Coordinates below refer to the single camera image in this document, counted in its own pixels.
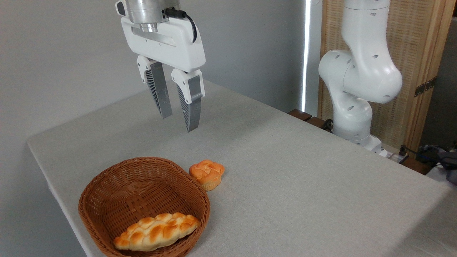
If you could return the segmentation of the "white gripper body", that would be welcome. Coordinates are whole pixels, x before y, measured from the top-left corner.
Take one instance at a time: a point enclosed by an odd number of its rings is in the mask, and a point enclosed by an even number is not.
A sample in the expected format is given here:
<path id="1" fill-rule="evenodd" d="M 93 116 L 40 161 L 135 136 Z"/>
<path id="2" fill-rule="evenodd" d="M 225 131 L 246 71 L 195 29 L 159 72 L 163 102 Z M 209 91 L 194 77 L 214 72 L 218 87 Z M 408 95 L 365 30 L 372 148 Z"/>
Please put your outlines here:
<path id="1" fill-rule="evenodd" d="M 165 65 L 193 72 L 206 63 L 201 36 L 193 42 L 193 29 L 187 19 L 169 18 L 158 24 L 158 31 L 145 32 L 128 18 L 121 18 L 130 49 L 141 56 L 164 63 Z"/>

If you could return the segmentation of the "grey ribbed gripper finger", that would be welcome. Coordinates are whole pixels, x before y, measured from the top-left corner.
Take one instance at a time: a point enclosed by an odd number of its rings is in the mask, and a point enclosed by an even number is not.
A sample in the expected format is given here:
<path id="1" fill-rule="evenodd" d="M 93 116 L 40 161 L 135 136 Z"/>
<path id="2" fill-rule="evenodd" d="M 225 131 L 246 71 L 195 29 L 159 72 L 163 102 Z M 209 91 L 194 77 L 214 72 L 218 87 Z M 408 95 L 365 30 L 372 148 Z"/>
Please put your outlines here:
<path id="1" fill-rule="evenodd" d="M 177 84 L 186 130 L 189 133 L 199 126 L 201 98 L 205 96 L 202 73 L 201 70 L 186 73 L 179 69 L 173 69 L 171 77 Z"/>
<path id="2" fill-rule="evenodd" d="M 162 63 L 139 55 L 137 65 L 142 81 L 149 87 L 160 115 L 164 119 L 171 116 L 172 108 Z"/>

